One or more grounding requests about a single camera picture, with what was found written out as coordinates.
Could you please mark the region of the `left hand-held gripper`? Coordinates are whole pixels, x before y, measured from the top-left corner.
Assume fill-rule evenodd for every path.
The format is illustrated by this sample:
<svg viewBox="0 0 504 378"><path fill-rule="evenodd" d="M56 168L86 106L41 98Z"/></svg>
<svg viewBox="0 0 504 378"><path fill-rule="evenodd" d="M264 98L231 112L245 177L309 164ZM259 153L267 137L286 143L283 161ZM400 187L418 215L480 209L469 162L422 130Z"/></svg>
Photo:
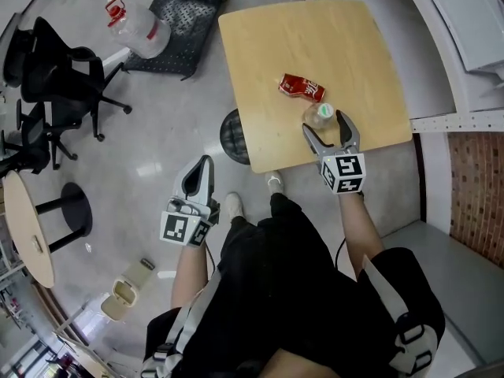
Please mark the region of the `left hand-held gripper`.
<svg viewBox="0 0 504 378"><path fill-rule="evenodd" d="M167 210L161 213L159 239L200 247L219 222L219 203L211 199L213 192L213 159L202 155L190 160L176 176L173 195L179 198L170 198Z"/></svg>

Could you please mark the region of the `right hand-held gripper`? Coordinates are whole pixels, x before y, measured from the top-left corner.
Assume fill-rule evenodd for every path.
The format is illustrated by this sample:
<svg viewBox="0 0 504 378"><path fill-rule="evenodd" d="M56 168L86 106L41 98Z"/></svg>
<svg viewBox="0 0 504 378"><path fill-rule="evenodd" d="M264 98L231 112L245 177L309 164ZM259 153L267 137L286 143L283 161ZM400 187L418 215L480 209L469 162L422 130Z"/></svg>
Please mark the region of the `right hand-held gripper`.
<svg viewBox="0 0 504 378"><path fill-rule="evenodd" d="M339 125L340 148L325 144L306 123L302 133L320 164L320 175L334 195L360 193L366 179L365 157L360 147L360 133L354 122L341 110L335 111Z"/></svg>

